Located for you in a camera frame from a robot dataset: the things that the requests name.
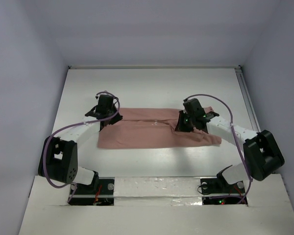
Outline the pink pixel-print t-shirt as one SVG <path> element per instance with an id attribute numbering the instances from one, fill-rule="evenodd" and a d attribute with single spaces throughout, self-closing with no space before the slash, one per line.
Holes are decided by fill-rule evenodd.
<path id="1" fill-rule="evenodd" d="M 101 149 L 155 149 L 220 145 L 221 138 L 195 129 L 177 132 L 179 110 L 170 108 L 121 108 L 122 120 L 100 130 Z"/>

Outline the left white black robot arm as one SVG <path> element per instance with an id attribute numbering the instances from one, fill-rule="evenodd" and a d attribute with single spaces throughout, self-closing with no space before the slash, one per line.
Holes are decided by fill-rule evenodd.
<path id="1" fill-rule="evenodd" d="M 81 122 L 60 128 L 44 142 L 38 174 L 54 188 L 80 184 L 87 193 L 98 189 L 95 171 L 78 165 L 78 148 L 106 125 L 113 125 L 123 117 L 120 101 L 113 94 L 100 92 L 96 99 L 97 105 Z"/>

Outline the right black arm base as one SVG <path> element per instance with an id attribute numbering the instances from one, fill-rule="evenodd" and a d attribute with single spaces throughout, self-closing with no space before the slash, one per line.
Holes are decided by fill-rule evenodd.
<path id="1" fill-rule="evenodd" d="M 245 195 L 243 181 L 232 185 L 222 185 L 217 178 L 202 178 L 197 191 L 202 196 L 203 205 L 247 204 L 246 199 L 241 201 Z"/>

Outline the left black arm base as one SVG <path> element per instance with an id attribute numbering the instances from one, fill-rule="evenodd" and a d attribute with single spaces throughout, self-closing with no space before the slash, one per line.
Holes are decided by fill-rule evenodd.
<path id="1" fill-rule="evenodd" d="M 77 184 L 70 190 L 69 205 L 72 206 L 113 206 L 114 205 L 114 184 L 115 178 L 98 178 L 95 184 Z"/>

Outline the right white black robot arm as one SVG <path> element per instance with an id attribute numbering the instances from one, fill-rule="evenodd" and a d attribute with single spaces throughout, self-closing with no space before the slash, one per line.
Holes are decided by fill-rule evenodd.
<path id="1" fill-rule="evenodd" d="M 215 178 L 203 180 L 205 193 L 213 193 L 215 189 L 227 193 L 238 182 L 262 181 L 284 165 L 285 159 L 270 131 L 256 132 L 234 125 L 232 120 L 227 121 L 214 111 L 205 112 L 196 98 L 184 99 L 183 106 L 176 131 L 197 129 L 220 137 L 237 147 L 242 160 L 221 170 Z"/>

